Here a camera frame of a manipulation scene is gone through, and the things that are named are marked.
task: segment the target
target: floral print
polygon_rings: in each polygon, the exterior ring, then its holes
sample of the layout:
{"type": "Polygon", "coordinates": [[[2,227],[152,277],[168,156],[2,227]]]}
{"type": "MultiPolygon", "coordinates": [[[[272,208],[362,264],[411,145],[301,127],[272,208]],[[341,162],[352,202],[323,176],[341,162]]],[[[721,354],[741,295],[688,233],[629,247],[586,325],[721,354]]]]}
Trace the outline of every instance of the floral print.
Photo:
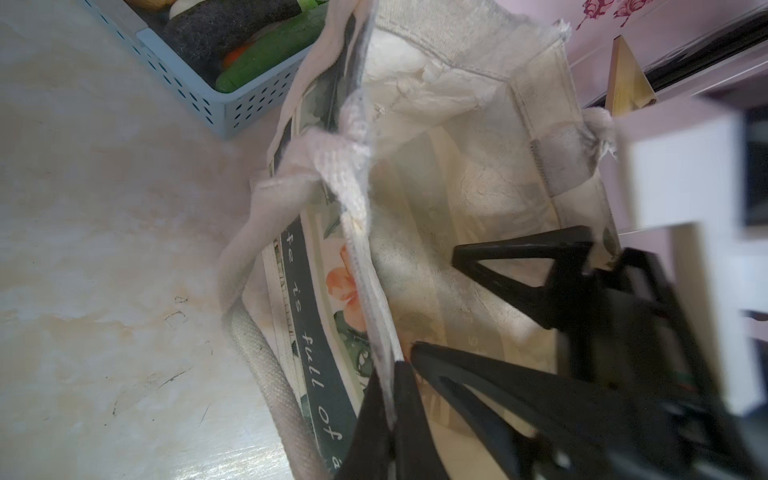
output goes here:
{"type": "Polygon", "coordinates": [[[344,320],[358,332],[366,331],[366,321],[362,316],[362,307],[357,296],[357,285],[355,278],[349,271],[349,254],[346,251],[346,245],[339,251],[344,267],[337,267],[328,272],[326,276],[326,287],[328,294],[337,300],[346,302],[344,306],[344,320]]]}
{"type": "MultiPolygon", "coordinates": [[[[643,8],[645,5],[651,3],[653,0],[621,0],[618,8],[614,12],[614,18],[625,17],[624,23],[621,27],[627,24],[630,15],[643,8]]],[[[598,19],[601,16],[608,13],[608,10],[613,6],[614,0],[586,0],[582,5],[584,7],[584,20],[578,24],[576,29],[581,28],[581,25],[587,20],[587,18],[598,19]]]]}

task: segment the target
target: canvas bag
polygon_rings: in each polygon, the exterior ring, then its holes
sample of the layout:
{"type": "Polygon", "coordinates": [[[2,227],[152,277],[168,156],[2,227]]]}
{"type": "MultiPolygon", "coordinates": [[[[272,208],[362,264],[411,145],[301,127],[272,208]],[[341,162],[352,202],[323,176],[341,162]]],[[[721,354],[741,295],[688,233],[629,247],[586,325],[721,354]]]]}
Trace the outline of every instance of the canvas bag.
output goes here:
{"type": "MultiPolygon", "coordinates": [[[[457,244],[581,224],[598,241],[594,265],[616,253],[596,171],[611,122],[576,105],[568,32],[491,1],[330,1],[283,106],[271,177],[253,182],[218,270],[224,325],[297,478],[341,465],[374,365],[394,423],[392,364],[412,341],[554,371],[554,333],[449,261],[457,244]]],[[[494,268],[531,283],[546,272],[494,268]]],[[[471,458],[481,447],[466,425],[420,389],[441,452],[471,458]]],[[[478,471],[442,457],[452,475],[478,471]]]]}

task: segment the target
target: orange felt carrot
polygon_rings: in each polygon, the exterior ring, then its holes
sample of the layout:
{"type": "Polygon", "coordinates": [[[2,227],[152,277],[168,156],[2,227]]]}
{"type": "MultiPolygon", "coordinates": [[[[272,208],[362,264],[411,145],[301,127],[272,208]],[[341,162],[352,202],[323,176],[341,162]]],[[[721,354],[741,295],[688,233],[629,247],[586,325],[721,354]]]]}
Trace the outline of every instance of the orange felt carrot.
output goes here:
{"type": "Polygon", "coordinates": [[[231,52],[229,52],[225,57],[224,60],[221,62],[221,66],[224,70],[227,70],[229,67],[232,66],[232,64],[237,60],[244,51],[246,51],[250,47],[250,43],[244,43],[241,46],[235,48],[231,52]]]}

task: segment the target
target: orange flower print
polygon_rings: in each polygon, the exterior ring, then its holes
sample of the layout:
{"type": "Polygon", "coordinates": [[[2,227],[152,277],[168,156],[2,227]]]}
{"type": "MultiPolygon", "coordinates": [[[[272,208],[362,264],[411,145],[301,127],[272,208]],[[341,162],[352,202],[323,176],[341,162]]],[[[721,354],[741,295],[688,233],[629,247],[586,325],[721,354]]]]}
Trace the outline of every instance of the orange flower print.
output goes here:
{"type": "Polygon", "coordinates": [[[337,300],[346,302],[344,306],[344,320],[358,332],[366,331],[366,320],[362,316],[362,307],[357,296],[357,285],[352,273],[349,271],[349,254],[346,245],[339,251],[344,267],[337,267],[328,272],[326,286],[328,294],[337,300]]]}

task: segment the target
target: gray felt item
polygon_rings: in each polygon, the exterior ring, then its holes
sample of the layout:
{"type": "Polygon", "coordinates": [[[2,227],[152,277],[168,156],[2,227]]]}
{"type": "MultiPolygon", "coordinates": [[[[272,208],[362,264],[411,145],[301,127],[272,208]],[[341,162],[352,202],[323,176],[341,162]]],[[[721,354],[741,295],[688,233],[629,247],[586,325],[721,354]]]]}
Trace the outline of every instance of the gray felt item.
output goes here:
{"type": "Polygon", "coordinates": [[[206,0],[173,17],[162,36],[182,60],[199,70],[259,29],[299,13],[296,0],[206,0]]]}

